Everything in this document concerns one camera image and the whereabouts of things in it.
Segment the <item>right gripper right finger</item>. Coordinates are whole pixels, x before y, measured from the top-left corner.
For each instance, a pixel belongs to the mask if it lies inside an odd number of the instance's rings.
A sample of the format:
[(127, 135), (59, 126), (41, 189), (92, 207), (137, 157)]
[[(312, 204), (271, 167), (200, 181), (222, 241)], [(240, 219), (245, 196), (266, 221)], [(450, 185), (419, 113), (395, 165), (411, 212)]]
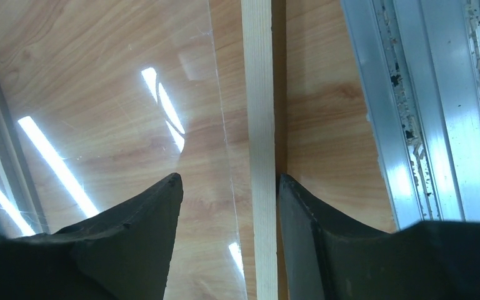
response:
[(279, 183), (291, 299), (480, 299), (480, 222), (421, 221), (387, 233)]

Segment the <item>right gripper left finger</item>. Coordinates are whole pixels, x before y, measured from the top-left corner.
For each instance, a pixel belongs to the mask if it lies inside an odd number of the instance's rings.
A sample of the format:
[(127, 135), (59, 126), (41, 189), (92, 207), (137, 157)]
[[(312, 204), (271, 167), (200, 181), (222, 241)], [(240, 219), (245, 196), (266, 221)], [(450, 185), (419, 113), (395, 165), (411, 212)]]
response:
[(0, 235), (0, 299), (162, 299), (182, 201), (174, 172), (53, 234)]

